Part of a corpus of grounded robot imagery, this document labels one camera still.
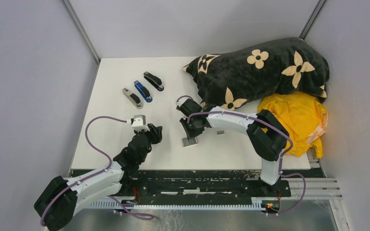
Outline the staple box with staples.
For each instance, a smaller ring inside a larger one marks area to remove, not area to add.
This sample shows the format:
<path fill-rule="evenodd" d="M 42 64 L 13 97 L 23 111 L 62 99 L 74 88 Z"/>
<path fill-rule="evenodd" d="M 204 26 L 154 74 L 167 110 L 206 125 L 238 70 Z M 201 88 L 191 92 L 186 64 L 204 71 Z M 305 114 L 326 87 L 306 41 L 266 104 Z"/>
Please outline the staple box with staples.
<path fill-rule="evenodd" d="M 194 137 L 194 138 L 182 138 L 182 145 L 183 147 L 188 147 L 188 146 L 191 146 L 191 145 L 195 145 L 195 144 L 198 144 L 198 139 L 197 137 Z"/>

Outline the black stapler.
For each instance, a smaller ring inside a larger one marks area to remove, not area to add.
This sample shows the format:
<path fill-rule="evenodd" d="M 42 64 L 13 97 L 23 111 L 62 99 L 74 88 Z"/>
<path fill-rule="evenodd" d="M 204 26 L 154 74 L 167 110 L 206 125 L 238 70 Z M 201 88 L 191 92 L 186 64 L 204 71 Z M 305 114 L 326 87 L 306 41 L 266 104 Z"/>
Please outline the black stapler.
<path fill-rule="evenodd" d="M 144 78 L 145 80 L 147 80 L 154 88 L 156 88 L 158 91 L 164 91 L 164 86 L 163 86 L 163 83 L 162 83 L 162 80 L 149 73 L 149 72 L 144 72 Z"/>

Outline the beige stapler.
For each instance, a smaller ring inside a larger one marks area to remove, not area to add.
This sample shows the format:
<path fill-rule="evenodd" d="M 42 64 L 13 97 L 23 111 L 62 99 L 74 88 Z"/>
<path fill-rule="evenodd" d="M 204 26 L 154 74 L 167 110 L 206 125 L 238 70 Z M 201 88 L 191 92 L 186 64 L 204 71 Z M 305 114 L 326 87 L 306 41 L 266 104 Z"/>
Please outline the beige stapler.
<path fill-rule="evenodd" d="M 140 98 L 135 94 L 133 93 L 132 91 L 130 91 L 129 89 L 127 88 L 123 88 L 122 89 L 122 93 L 124 94 L 124 96 L 137 108 L 137 109 L 142 109 L 143 108 L 143 104 L 140 100 Z"/>

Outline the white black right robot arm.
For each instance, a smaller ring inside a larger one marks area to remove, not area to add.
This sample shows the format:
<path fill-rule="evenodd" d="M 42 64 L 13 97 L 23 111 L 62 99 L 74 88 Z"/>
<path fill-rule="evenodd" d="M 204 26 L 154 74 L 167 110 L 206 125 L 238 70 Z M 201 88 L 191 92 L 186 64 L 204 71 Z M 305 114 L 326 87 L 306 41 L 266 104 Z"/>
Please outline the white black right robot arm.
<path fill-rule="evenodd" d="M 191 98 L 180 97 L 176 108 L 187 138 L 193 139 L 206 128 L 229 129 L 247 135 L 255 152 L 262 159 L 259 191 L 272 196 L 278 191 L 283 156 L 293 147 L 287 130 L 268 110 L 259 113 L 240 113 L 219 106 L 201 106 Z"/>

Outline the blue stapler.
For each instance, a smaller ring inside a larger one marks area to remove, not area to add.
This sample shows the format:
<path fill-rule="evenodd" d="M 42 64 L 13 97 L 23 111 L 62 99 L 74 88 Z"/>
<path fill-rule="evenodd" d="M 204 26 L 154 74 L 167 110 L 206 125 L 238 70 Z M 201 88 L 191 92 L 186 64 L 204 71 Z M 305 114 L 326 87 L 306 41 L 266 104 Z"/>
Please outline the blue stapler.
<path fill-rule="evenodd" d="M 144 87 L 141 82 L 139 82 L 138 80 L 134 81 L 134 86 L 147 103 L 153 101 L 153 98 L 149 90 L 146 87 Z"/>

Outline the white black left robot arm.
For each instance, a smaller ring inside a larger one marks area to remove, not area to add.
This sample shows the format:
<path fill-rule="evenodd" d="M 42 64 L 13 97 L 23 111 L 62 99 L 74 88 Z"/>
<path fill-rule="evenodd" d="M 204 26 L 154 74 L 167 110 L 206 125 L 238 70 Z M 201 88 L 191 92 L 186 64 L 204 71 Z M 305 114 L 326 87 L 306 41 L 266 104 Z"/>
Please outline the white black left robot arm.
<path fill-rule="evenodd" d="M 82 209 L 107 196 L 128 195 L 131 176 L 145 161 L 152 145 L 162 141 L 162 126 L 148 124 L 137 131 L 132 140 L 105 167 L 74 178 L 53 178 L 34 203 L 40 223 L 51 231 L 68 224 Z"/>

